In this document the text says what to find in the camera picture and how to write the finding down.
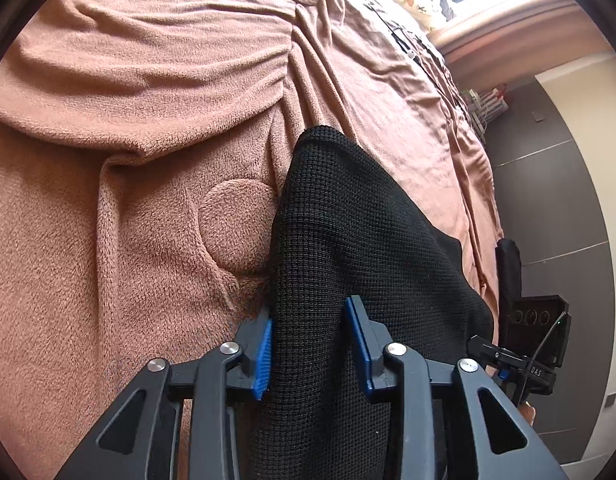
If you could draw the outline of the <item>person's right hand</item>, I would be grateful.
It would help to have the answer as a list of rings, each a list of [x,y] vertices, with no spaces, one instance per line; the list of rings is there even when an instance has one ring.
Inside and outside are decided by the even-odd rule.
[[[529,426],[534,426],[537,415],[536,408],[534,408],[529,402],[525,401],[518,406],[518,410],[523,415]]]

